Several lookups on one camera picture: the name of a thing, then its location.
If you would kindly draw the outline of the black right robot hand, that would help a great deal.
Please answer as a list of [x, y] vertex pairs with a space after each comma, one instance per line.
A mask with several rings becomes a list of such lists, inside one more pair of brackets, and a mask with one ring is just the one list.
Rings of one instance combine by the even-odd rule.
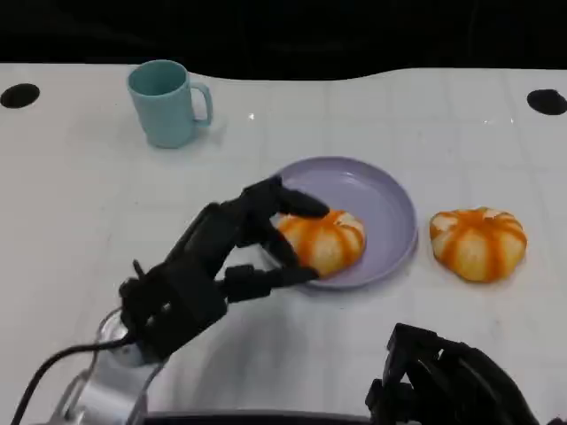
[[509, 375], [479, 349], [395, 325], [365, 404], [375, 424], [536, 424]]

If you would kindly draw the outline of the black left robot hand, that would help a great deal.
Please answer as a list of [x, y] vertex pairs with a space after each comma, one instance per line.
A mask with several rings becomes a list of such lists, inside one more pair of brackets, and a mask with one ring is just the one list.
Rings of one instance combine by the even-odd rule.
[[[207, 205], [165, 260], [120, 286], [122, 323], [152, 357], [167, 359], [221, 319], [233, 303], [264, 298], [272, 290], [310, 282], [319, 274], [272, 224], [277, 214], [319, 219], [329, 212], [320, 200], [284, 187], [274, 175], [245, 188], [239, 197]], [[225, 267], [236, 248], [258, 244], [279, 267]]]

